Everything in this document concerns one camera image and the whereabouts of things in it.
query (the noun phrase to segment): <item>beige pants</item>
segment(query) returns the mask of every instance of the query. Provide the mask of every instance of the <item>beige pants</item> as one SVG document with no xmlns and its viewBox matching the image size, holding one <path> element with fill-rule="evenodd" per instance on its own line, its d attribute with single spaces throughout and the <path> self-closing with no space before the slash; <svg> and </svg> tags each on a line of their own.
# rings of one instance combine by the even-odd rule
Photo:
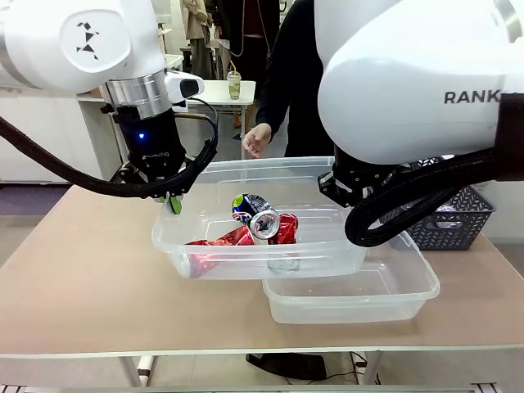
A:
<svg viewBox="0 0 524 393">
<path fill-rule="evenodd" d="M 222 61 L 222 71 L 224 73 L 224 79 L 227 79 L 229 62 L 231 61 L 231 52 L 226 47 L 220 45 L 219 54 L 220 60 Z"/>
</svg>

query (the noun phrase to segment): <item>purple floor mat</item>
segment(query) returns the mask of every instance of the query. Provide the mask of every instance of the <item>purple floor mat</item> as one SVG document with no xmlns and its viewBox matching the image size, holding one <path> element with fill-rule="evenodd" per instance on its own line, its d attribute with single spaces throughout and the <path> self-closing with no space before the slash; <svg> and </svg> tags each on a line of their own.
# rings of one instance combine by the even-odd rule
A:
<svg viewBox="0 0 524 393">
<path fill-rule="evenodd" d="M 3 186 L 0 215 L 46 215 L 70 186 Z"/>
</svg>

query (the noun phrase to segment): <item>black sleeve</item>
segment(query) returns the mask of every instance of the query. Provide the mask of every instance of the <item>black sleeve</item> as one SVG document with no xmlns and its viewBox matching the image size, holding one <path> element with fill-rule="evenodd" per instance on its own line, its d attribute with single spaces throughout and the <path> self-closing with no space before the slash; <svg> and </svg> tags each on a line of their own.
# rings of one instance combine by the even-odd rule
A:
<svg viewBox="0 0 524 393">
<path fill-rule="evenodd" d="M 206 0 L 206 11 L 213 17 L 213 24 L 215 26 L 221 26 L 222 21 L 220 19 L 219 4 L 218 0 Z"/>
<path fill-rule="evenodd" d="M 256 123 L 267 123 L 273 135 L 278 131 L 286 117 L 291 102 L 291 91 L 296 81 L 293 69 L 301 61 L 301 34 L 304 26 L 304 13 L 310 11 L 304 7 L 307 2 L 299 0 L 291 7 L 282 23 L 273 51 L 268 61 L 267 79 L 260 93 L 260 108 L 256 114 Z"/>
</svg>

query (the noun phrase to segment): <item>beige coat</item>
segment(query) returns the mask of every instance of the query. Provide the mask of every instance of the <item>beige coat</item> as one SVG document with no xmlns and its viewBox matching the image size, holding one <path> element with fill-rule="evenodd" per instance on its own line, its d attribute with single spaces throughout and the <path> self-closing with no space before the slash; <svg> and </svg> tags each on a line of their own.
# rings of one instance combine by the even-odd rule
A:
<svg viewBox="0 0 524 393">
<path fill-rule="evenodd" d="M 180 0 L 183 28 L 186 39 L 204 38 L 207 26 L 207 12 L 204 0 Z"/>
</svg>

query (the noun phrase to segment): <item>floor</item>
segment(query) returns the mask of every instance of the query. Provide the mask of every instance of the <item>floor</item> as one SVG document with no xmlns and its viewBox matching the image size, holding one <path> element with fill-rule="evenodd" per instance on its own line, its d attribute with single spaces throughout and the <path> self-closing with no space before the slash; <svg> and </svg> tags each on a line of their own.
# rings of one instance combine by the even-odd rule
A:
<svg viewBox="0 0 524 393">
<path fill-rule="evenodd" d="M 221 116 L 217 160 L 240 158 L 238 130 L 229 115 Z M 200 149 L 209 132 L 205 125 L 179 125 L 189 152 Z M 278 133 L 266 157 L 283 156 L 286 135 Z M 61 196 L 42 189 L 20 194 L 0 190 L 0 267 L 24 241 L 39 220 Z M 524 273 L 524 245 L 499 249 Z M 348 354 L 324 354 L 329 375 L 351 370 Z M 524 350 L 388 352 L 379 374 L 384 384 L 466 386 L 471 382 L 498 382 L 504 392 L 518 393 L 524 386 Z M 352 384 L 349 376 L 334 377 L 323 384 Z M 126 380 L 117 359 L 18 360 L 0 359 L 0 385 L 40 387 L 122 387 Z M 250 366 L 244 355 L 161 357 L 151 380 L 153 386 L 263 386 L 285 385 L 281 378 Z"/>
</svg>

